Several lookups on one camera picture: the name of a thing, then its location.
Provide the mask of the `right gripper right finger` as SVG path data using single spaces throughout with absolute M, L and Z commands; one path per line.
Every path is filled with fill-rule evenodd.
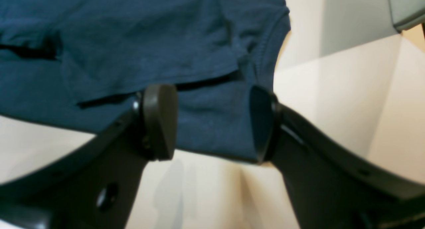
M 301 229 L 423 229 L 424 184 L 346 150 L 260 86 L 249 93 L 260 163 L 283 181 Z

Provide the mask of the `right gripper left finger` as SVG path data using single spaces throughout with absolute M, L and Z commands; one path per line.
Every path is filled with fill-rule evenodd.
M 2 184 L 1 220 L 21 229 L 124 229 L 144 167 L 173 158 L 177 118 L 176 87 L 148 86 L 83 146 Z

